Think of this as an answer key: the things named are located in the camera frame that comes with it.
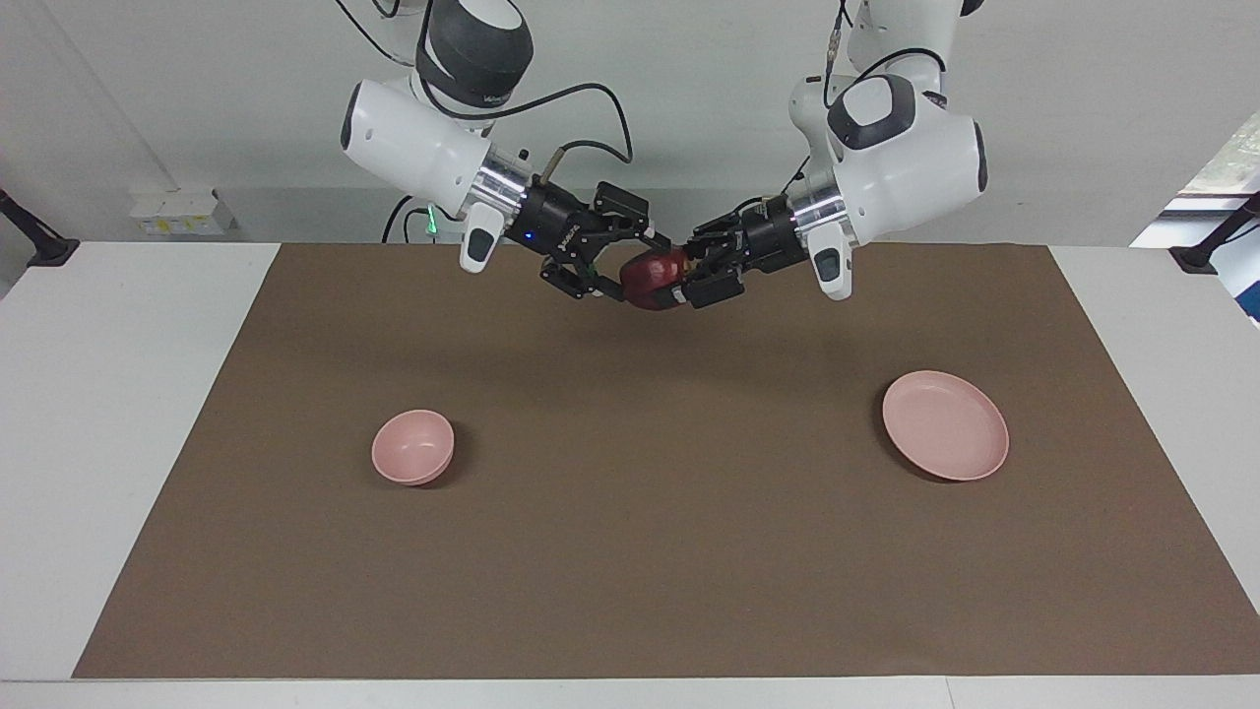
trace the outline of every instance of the white robot link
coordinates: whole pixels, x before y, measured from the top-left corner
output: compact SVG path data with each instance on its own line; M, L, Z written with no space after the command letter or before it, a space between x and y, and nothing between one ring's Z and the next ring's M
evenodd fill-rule
M680 248L653 232L643 199L601 183L587 205L478 132L533 53L510 0L432 0L417 69L392 87L363 82L341 145L408 194L466 215L460 258L474 272L505 235L542 253L543 277L575 297L633 293L643 307L704 307L742 293L750 268L772 272L809 259L822 290L843 300L853 291L853 248L959 209L987 186L979 125L949 111L942 87L959 19L982 3L861 0L848 43L858 76L809 77L793 92L789 113L810 154L800 179L784 194L750 199L697 227ZM838 18L829 64L839 34ZM449 102L465 112L454 113ZM624 238L651 251L617 282L593 262ZM635 272L674 275L668 282L649 276L644 290L629 282Z
M655 249L646 200L601 183L593 205L534 173L486 137L533 59L529 25L512 0L422 4L416 63L404 79L355 87L341 149L362 167L464 222L460 264L481 272L501 237L544 256L542 276L573 297L621 298L595 261L621 239Z

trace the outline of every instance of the apple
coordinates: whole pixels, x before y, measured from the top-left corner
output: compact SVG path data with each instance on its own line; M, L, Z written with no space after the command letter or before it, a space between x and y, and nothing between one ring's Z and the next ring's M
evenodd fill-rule
M668 310L680 302L658 298L656 290L673 287L687 276L687 253L682 248L668 252L646 251L621 266L621 288L625 298L644 310Z

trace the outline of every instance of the pink plate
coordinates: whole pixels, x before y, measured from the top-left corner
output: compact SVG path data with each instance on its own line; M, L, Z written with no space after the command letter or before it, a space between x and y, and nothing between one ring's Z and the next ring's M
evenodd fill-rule
M989 477L1011 451L1002 412L945 373L912 373L893 383L883 397L883 424L906 458L950 481Z
M455 457L455 429L435 412L407 412L381 427L372 442L372 465L399 485L432 482Z

